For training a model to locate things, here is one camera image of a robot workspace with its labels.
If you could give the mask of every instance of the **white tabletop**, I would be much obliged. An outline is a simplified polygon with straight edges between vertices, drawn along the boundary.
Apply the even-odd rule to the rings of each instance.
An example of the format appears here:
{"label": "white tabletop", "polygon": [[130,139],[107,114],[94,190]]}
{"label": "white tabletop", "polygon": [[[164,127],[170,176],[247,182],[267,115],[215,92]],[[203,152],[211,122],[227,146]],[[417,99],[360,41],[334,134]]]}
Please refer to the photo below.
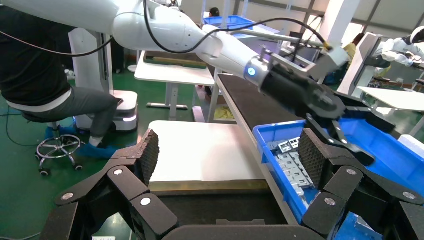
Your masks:
{"label": "white tabletop", "polygon": [[150,182],[262,180],[238,125],[154,121],[160,153]]}
{"label": "white tabletop", "polygon": [[382,88],[358,87],[377,100],[400,110],[424,112],[424,94],[420,92],[396,91]]}
{"label": "white tabletop", "polygon": [[213,86],[215,84],[214,77],[207,68],[198,69],[145,63],[143,61],[145,54],[145,51],[141,52],[140,60],[135,70],[134,76],[137,80],[203,86]]}

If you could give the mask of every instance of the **black cable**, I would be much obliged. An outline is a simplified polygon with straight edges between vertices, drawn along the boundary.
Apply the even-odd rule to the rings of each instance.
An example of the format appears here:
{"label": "black cable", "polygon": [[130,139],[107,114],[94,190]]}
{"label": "black cable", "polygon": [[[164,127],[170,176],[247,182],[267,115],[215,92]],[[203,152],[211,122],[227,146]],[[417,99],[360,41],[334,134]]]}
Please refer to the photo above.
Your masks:
{"label": "black cable", "polygon": [[34,145],[24,145],[24,144],[20,144],[20,143],[17,143],[16,141],[14,141],[12,138],[11,138],[11,136],[9,135],[9,116],[14,116],[14,114],[12,115],[12,114],[9,114],[10,113],[10,110],[11,110],[11,107],[10,106],[8,106],[7,107],[7,114],[6,114],[6,135],[7,135],[7,137],[9,138],[9,140],[12,142],[12,143],[14,143],[14,144],[16,144],[16,145],[18,145],[18,146],[21,146],[21,147],[36,147],[36,146],[38,146],[38,144],[34,144]]}
{"label": "black cable", "polygon": [[[319,16],[316,16],[314,19],[313,19],[313,21],[309,24],[309,25],[312,25],[317,19],[319,18]],[[298,52],[301,50],[301,49],[303,49],[303,47],[302,48],[300,48],[300,46],[301,46],[301,42],[302,42],[302,39],[304,38],[304,35],[305,35],[305,32],[306,31],[304,31],[303,33],[302,33],[302,37],[301,38],[299,38],[299,41],[297,41],[296,42],[296,45],[295,45],[295,47],[294,47],[294,51],[293,51],[293,57],[291,58],[291,62],[292,63],[294,63],[295,62],[295,60],[296,60],[296,56],[298,55]],[[304,43],[304,45],[306,46],[307,44],[308,44],[308,42],[311,40],[311,38],[312,38],[312,36],[313,35],[311,35],[310,37],[309,37],[309,39]]]}
{"label": "black cable", "polygon": [[174,51],[174,50],[170,50],[166,47],[164,47],[153,35],[152,29],[150,28],[150,23],[149,23],[149,15],[148,15],[148,8],[147,8],[147,1],[148,0],[144,0],[143,1],[143,7],[144,7],[144,21],[146,24],[146,28],[147,31],[151,37],[151,39],[153,40],[153,42],[162,50],[168,52],[168,53],[172,53],[172,54],[188,54],[192,51],[194,51],[196,48],[198,48],[200,46],[200,44],[202,44],[210,35],[217,33],[217,32],[234,32],[234,31],[240,31],[240,30],[244,30],[244,29],[248,29],[257,25],[262,25],[262,24],[266,24],[269,22],[274,22],[274,21],[288,21],[288,22],[292,22],[295,24],[299,24],[305,28],[307,28],[308,30],[310,30],[314,35],[316,35],[316,37],[324,44],[325,48],[328,48],[328,44],[326,42],[326,40],[323,38],[323,36],[321,36],[316,30],[314,30],[312,27],[308,26],[307,24],[303,23],[302,21],[296,20],[296,19],[292,19],[292,18],[287,18],[287,17],[278,17],[278,18],[272,18],[272,19],[268,19],[265,21],[260,21],[260,22],[256,22],[254,24],[251,25],[247,25],[244,27],[239,27],[239,28],[235,28],[235,29],[215,29],[212,30],[211,32],[209,32],[208,34],[206,34],[196,45],[194,45],[194,47],[188,49],[188,50],[184,50],[184,51]]}
{"label": "black cable", "polygon": [[[320,16],[316,16],[316,18],[314,18],[313,19],[313,21],[311,22],[311,24],[313,23],[313,22],[315,22],[315,20],[317,20],[318,19],[318,17],[320,17]],[[321,21],[320,21],[320,23],[318,24],[318,26],[320,26],[321,25],[321,23],[323,22],[323,20],[324,20],[324,18],[323,17],[321,17]],[[309,43],[309,41],[311,41],[311,39],[312,39],[312,36],[313,35],[311,35],[304,43],[303,43],[303,46],[300,46],[300,43],[302,42],[302,38],[303,38],[303,36],[304,36],[304,34],[305,33],[302,33],[302,37],[301,38],[299,38],[299,41],[296,43],[296,46],[295,46],[295,48],[294,48],[294,51],[292,51],[292,52],[290,52],[290,53],[287,53],[286,55],[283,55],[283,56],[281,56],[281,57],[283,57],[283,58],[286,58],[286,57],[290,57],[290,56],[294,56],[294,59],[296,59],[296,55],[297,55],[297,53],[300,51],[300,50],[302,50],[302,49],[304,49],[307,45],[308,45],[308,43]]]}
{"label": "black cable", "polygon": [[96,53],[96,52],[104,49],[109,43],[111,43],[112,39],[114,39],[113,37],[110,37],[110,39],[107,42],[105,42],[103,45],[101,45],[100,47],[98,47],[98,48],[96,48],[96,49],[94,49],[92,51],[85,52],[85,53],[71,54],[71,53],[57,52],[57,51],[53,51],[53,50],[42,48],[42,47],[33,45],[31,43],[28,43],[26,41],[22,41],[21,39],[18,39],[18,38],[14,37],[14,36],[11,36],[9,34],[6,34],[6,33],[2,32],[2,31],[0,31],[0,34],[3,34],[5,37],[7,37],[9,39],[18,41],[18,42],[20,42],[22,44],[25,44],[25,45],[28,45],[30,47],[36,48],[38,50],[41,50],[41,51],[44,51],[44,52],[48,52],[48,53],[53,54],[53,55],[59,55],[59,56],[71,57],[71,58],[85,57],[85,56],[94,54],[94,53]]}

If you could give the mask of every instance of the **black shirt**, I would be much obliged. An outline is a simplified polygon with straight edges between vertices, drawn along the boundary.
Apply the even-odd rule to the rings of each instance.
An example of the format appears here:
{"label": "black shirt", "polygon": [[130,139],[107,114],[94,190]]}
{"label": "black shirt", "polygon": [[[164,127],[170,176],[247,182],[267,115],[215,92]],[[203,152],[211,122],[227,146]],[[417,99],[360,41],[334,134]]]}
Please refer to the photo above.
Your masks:
{"label": "black shirt", "polygon": [[[0,31],[44,49],[56,51],[55,38],[73,29],[0,6]],[[0,33],[0,90],[6,100],[25,106],[42,106],[70,88],[59,55]]]}

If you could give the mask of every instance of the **blue plastic bin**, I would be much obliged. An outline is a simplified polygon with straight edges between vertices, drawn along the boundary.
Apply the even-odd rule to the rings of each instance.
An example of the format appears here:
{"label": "blue plastic bin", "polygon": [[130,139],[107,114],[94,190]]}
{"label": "blue plastic bin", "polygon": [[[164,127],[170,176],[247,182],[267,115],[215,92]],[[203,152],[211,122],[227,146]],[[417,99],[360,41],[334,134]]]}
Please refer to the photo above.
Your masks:
{"label": "blue plastic bin", "polygon": [[[257,126],[253,134],[257,140],[257,149],[262,155],[280,191],[297,221],[300,223],[306,207],[296,194],[283,173],[267,143],[297,138],[301,135],[305,121],[292,121]],[[398,142],[391,135],[369,125],[365,120],[342,119],[340,125],[347,140],[373,154],[375,163],[367,167],[370,171],[387,179],[415,190],[424,196],[424,160]],[[318,190],[304,189],[306,200],[310,202]]]}
{"label": "blue plastic bin", "polygon": [[[212,25],[217,28],[221,28],[221,25],[223,23],[223,17],[222,16],[213,16],[213,17],[206,17],[204,19],[204,24],[206,25]],[[238,29],[242,28],[248,25],[253,24],[253,21],[250,21],[249,19],[243,18],[241,16],[228,16],[227,18],[227,28],[228,29]]]}

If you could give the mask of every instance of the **black conveyor belt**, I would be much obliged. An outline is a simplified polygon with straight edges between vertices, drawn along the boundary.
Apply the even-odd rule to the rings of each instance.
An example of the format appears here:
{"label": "black conveyor belt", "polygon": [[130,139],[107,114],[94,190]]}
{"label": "black conveyor belt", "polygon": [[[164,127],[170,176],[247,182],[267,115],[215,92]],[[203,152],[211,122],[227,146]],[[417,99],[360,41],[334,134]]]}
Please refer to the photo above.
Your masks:
{"label": "black conveyor belt", "polygon": [[250,130],[259,125],[302,120],[258,92],[258,87],[247,80],[223,74],[219,77]]}

